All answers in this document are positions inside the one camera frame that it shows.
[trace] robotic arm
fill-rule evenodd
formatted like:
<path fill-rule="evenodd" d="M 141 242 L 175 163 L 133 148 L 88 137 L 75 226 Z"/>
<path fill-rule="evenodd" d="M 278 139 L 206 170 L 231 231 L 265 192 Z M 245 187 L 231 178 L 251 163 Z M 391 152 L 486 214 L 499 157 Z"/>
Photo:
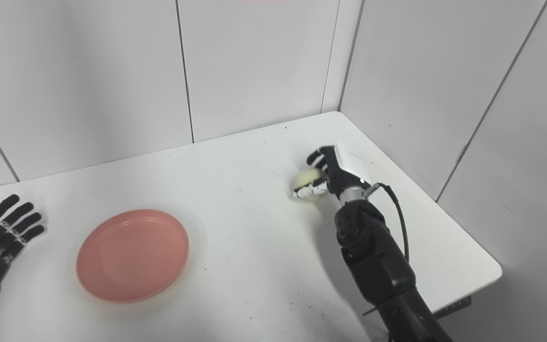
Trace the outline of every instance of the robotic arm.
<path fill-rule="evenodd" d="M 402 254 L 386 219 L 368 200 L 386 185 L 371 185 L 366 168 L 360 162 L 352 163 L 340 145 L 320 147 L 308 156 L 307 163 L 325 175 L 294 189 L 293 194 L 302 198 L 328 191 L 341 201 L 335 215 L 341 255 L 363 297 L 379 311 L 390 338 L 395 342 L 452 342 L 417 291 L 408 256 Z"/>

